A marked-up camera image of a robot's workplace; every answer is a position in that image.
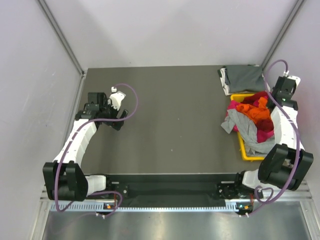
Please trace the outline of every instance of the orange shirt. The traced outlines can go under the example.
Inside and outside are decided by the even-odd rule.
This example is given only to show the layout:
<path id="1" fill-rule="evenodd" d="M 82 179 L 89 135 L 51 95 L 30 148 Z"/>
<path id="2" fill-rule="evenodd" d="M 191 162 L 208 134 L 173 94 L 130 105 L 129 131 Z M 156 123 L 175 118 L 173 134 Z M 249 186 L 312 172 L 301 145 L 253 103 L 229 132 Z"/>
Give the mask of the orange shirt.
<path id="1" fill-rule="evenodd" d="M 259 122 L 260 120 L 271 120 L 270 111 L 267 108 L 267 102 L 267 99 L 265 99 L 264 97 L 260 97 L 258 101 L 259 107 L 242 103 L 236 106 L 236 110 L 250 118 L 254 122 L 254 124 L 257 124 L 257 122 Z"/>

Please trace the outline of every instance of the laundry basket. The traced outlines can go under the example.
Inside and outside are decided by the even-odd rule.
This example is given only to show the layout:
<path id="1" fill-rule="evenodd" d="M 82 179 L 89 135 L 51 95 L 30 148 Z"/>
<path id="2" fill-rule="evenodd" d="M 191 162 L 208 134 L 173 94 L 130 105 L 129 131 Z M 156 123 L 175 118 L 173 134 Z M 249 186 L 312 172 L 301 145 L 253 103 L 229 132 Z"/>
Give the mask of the laundry basket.
<path id="1" fill-rule="evenodd" d="M 238 103 L 241 103 L 245 97 L 249 97 L 252 95 L 254 95 L 254 94 L 253 93 L 232 94 L 230 96 L 230 99 L 234 100 Z M 236 134 L 237 134 L 238 140 L 239 140 L 241 156 L 244 161 L 262 161 L 263 159 L 265 159 L 264 156 L 248 156 L 246 153 L 246 149 L 245 149 L 245 142 L 242 139 L 241 134 L 239 132 L 237 132 Z"/>

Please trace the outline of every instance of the white wall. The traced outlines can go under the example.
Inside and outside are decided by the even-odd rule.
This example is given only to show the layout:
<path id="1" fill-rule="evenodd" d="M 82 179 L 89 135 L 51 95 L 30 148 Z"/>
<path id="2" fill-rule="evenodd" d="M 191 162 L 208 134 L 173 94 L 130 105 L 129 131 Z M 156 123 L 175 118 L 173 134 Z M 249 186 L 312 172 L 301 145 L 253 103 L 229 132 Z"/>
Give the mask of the white wall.
<path id="1" fill-rule="evenodd" d="M 307 175 L 312 196 L 320 213 L 320 1 L 307 0 L 293 22 L 270 63 L 285 59 L 290 74 L 299 76 L 301 83 L 293 99 L 298 102 L 298 127 L 302 144 L 313 153 L 314 162 Z M 284 71 L 279 63 L 271 71 L 276 82 Z"/>
<path id="2" fill-rule="evenodd" d="M 46 0 L 82 68 L 261 64 L 292 0 Z"/>
<path id="3" fill-rule="evenodd" d="M 80 75 L 35 0 L 0 0 L 0 239 L 27 239 Z"/>

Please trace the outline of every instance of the gray cloth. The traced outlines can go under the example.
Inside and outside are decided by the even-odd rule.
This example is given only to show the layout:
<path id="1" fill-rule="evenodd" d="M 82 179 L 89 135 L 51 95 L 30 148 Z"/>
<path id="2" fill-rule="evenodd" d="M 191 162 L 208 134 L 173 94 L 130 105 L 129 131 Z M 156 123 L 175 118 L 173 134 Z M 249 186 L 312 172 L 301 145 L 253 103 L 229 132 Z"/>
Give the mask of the gray cloth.
<path id="1" fill-rule="evenodd" d="M 261 92 L 265 90 L 261 66 L 227 65 L 225 66 L 225 72 L 227 73 L 225 84 L 229 85 L 230 93 Z"/>
<path id="2" fill-rule="evenodd" d="M 236 125 L 246 146 L 246 152 L 251 155 L 267 154 L 275 145 L 275 138 L 271 137 L 265 142 L 257 142 L 257 127 L 254 122 L 236 109 L 229 109 L 221 127 L 229 134 Z"/>

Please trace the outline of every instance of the pile of clothes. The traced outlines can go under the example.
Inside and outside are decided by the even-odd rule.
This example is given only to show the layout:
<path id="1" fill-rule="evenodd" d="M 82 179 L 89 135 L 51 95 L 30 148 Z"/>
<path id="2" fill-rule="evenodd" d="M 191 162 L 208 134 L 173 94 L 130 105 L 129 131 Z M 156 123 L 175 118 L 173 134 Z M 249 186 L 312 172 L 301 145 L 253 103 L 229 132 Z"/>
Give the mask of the pile of clothes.
<path id="1" fill-rule="evenodd" d="M 265 91 L 245 97 L 242 102 L 232 100 L 221 124 L 227 133 L 233 130 L 241 134 L 249 156 L 265 156 L 275 145 L 274 124 L 267 102 Z"/>
<path id="2" fill-rule="evenodd" d="M 224 94 L 260 92 L 265 89 L 261 66 L 226 65 L 218 70 Z"/>

